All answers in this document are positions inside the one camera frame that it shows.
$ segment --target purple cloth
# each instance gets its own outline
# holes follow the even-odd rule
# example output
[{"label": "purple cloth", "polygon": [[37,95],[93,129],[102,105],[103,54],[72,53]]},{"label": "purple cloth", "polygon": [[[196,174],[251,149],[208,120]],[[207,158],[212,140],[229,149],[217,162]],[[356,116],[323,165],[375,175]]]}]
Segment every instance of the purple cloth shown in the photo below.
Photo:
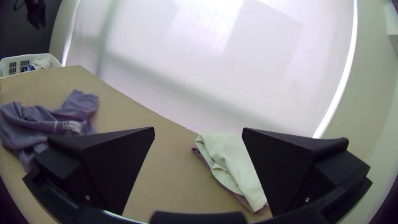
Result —
[{"label": "purple cloth", "polygon": [[[192,152],[197,155],[200,159],[200,161],[206,166],[206,168],[211,172],[210,166],[207,164],[206,160],[204,159],[203,155],[200,153],[199,149],[197,148],[192,148]],[[230,194],[232,194],[247,210],[249,210],[251,213],[255,213],[255,214],[262,214],[264,213],[264,211],[266,210],[267,206],[265,205],[263,208],[261,208],[260,210],[258,210],[257,212],[254,212],[253,209],[251,208],[248,200],[240,194],[237,194],[235,192],[232,192],[231,190],[229,190],[228,188],[226,188],[224,185],[222,185],[216,178],[214,178],[217,183],[227,192],[229,192]]]},{"label": "purple cloth", "polygon": [[33,157],[47,148],[51,134],[93,134],[88,120],[97,110],[98,96],[74,90],[60,109],[42,106],[23,107],[19,102],[0,105],[0,139],[4,147],[14,151],[25,171],[34,164]]}]

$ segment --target folded cloth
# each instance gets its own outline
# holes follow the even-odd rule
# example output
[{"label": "folded cloth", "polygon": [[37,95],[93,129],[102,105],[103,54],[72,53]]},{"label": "folded cloth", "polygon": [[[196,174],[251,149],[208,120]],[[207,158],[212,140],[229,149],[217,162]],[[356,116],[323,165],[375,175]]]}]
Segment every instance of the folded cloth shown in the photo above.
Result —
[{"label": "folded cloth", "polygon": [[[209,165],[206,163],[206,160],[204,159],[204,157],[202,156],[202,154],[200,154],[199,150],[198,150],[197,148],[192,148],[192,152],[193,152],[195,155],[197,155],[197,156],[199,157],[200,161],[206,166],[206,168],[207,168],[209,171],[211,171]],[[232,194],[232,195],[233,195],[233,196],[234,196],[234,197],[235,197],[247,210],[249,210],[250,212],[252,212],[252,213],[257,213],[257,214],[262,214],[262,213],[266,210],[267,206],[265,205],[265,206],[264,206],[263,208],[261,208],[260,210],[258,210],[258,211],[256,211],[256,212],[253,211],[253,209],[250,207],[250,204],[249,204],[248,200],[247,200],[243,195],[238,195],[238,194],[236,194],[236,193],[234,193],[234,192],[228,190],[228,188],[224,187],[224,185],[222,185],[219,181],[217,181],[217,183],[218,183],[222,188],[224,188],[224,190],[226,190],[227,192],[229,192],[230,194]]]},{"label": "folded cloth", "polygon": [[207,132],[198,135],[195,143],[220,184],[244,196],[254,212],[267,204],[242,137],[224,132]]},{"label": "folded cloth", "polygon": [[83,135],[96,132],[88,118],[97,110],[98,97],[73,90],[58,110],[23,107],[19,102],[0,105],[0,139],[19,157],[25,171],[33,157],[47,148],[50,134]]}]

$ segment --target crumpled fabric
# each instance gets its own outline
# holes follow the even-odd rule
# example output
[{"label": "crumpled fabric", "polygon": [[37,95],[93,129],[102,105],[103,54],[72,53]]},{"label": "crumpled fabric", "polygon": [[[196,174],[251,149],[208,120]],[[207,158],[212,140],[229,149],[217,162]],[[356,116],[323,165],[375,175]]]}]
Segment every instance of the crumpled fabric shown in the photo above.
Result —
[{"label": "crumpled fabric", "polygon": [[267,204],[242,137],[222,131],[202,132],[195,144],[214,178],[231,192],[244,196],[254,212]]},{"label": "crumpled fabric", "polygon": [[47,149],[51,134],[96,133],[89,121],[98,107],[98,96],[73,90],[60,109],[23,107],[20,102],[0,105],[0,139],[19,158],[25,171],[34,167],[34,155]]}]

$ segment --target white plastic basket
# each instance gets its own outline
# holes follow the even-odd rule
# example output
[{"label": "white plastic basket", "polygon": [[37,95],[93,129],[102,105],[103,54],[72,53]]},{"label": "white plastic basket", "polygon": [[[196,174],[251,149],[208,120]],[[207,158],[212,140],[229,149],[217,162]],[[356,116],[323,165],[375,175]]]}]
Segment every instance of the white plastic basket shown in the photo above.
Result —
[{"label": "white plastic basket", "polygon": [[34,59],[48,60],[50,62],[50,68],[62,67],[61,63],[59,63],[52,54],[25,54],[1,59],[0,77],[20,73],[21,69],[27,65],[31,65]]}]

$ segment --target light green cloth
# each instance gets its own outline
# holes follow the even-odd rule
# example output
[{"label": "light green cloth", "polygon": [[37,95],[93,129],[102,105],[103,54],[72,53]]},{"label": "light green cloth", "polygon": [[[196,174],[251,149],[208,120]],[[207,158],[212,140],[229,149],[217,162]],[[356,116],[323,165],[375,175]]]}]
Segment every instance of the light green cloth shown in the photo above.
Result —
[{"label": "light green cloth", "polygon": [[213,176],[230,191],[244,196],[253,211],[267,203],[242,137],[225,132],[203,132],[195,143]]}]

